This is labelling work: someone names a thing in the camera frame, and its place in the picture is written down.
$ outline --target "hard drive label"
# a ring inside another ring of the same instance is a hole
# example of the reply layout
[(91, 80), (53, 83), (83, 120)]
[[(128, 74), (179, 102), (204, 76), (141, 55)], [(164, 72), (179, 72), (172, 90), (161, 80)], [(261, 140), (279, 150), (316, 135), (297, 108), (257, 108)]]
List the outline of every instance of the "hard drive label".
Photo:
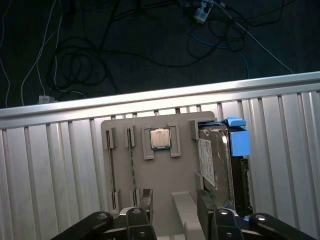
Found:
[(200, 138), (198, 140), (198, 150), (201, 175), (215, 187), (215, 173), (211, 141)]

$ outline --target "screw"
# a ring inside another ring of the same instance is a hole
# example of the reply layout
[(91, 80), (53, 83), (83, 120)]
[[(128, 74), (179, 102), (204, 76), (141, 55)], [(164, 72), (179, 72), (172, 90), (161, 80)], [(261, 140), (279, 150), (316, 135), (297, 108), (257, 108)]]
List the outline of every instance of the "screw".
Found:
[(262, 215), (257, 215), (257, 216), (255, 216), (255, 218), (260, 220), (260, 221), (265, 221), (266, 220), (266, 217), (262, 216)]
[(133, 211), (132, 211), (134, 214), (139, 214), (139, 213), (141, 213), (141, 211), (140, 211), (140, 209), (139, 208), (135, 208), (135, 209), (133, 209)]
[(220, 210), (219, 210), (219, 213), (221, 213), (222, 215), (227, 215), (227, 214), (228, 214), (228, 211), (225, 210), (225, 209), (220, 209)]
[(107, 215), (105, 213), (100, 213), (98, 219), (106, 219)]

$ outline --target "aluminum profile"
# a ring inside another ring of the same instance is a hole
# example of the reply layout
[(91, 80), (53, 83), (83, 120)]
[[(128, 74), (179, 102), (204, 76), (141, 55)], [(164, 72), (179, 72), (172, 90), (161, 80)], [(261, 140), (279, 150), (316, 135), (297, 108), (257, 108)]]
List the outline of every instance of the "aluminum profile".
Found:
[(200, 111), (247, 121), (254, 210), (320, 239), (319, 90), (312, 72), (2, 109), (0, 239), (50, 239), (108, 211), (102, 121)]

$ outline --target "cpu processor chip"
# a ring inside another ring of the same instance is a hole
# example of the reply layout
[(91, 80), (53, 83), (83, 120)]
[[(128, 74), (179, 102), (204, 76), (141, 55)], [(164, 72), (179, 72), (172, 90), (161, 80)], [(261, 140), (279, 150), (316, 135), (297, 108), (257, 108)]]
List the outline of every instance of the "cpu processor chip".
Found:
[(170, 128), (150, 129), (150, 141), (152, 150), (162, 150), (171, 148)]

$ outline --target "cable connector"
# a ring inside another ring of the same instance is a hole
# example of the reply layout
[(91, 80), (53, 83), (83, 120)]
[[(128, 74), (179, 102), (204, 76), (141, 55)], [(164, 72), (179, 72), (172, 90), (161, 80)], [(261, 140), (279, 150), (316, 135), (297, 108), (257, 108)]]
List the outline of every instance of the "cable connector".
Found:
[(50, 103), (54, 103), (54, 102), (55, 102), (54, 97), (40, 95), (39, 101), (37, 102), (37, 104), (50, 104)]
[(207, 17), (210, 14), (211, 8), (214, 5), (214, 1), (213, 0), (204, 0), (201, 3), (201, 7), (199, 7), (194, 15), (194, 19), (196, 20), (197, 23), (201, 23), (204, 24)]

